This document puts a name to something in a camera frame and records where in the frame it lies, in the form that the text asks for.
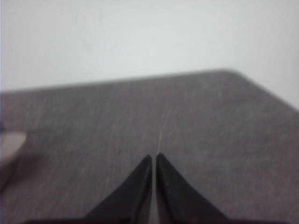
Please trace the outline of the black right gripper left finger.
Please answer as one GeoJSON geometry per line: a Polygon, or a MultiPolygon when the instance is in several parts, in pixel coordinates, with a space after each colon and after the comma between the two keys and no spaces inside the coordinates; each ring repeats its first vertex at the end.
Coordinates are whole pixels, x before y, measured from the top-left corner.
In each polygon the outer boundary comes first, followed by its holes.
{"type": "Polygon", "coordinates": [[[26,224],[135,224],[150,192],[152,158],[147,155],[108,197],[80,218],[36,219],[26,224]]]}

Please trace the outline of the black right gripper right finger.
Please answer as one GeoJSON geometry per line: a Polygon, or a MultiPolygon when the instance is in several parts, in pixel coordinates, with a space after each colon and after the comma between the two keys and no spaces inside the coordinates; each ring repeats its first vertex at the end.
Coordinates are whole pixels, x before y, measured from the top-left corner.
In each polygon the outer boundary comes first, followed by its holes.
{"type": "Polygon", "coordinates": [[[233,218],[195,189],[163,154],[156,156],[156,188],[172,224],[287,224],[288,220],[233,218]]]}

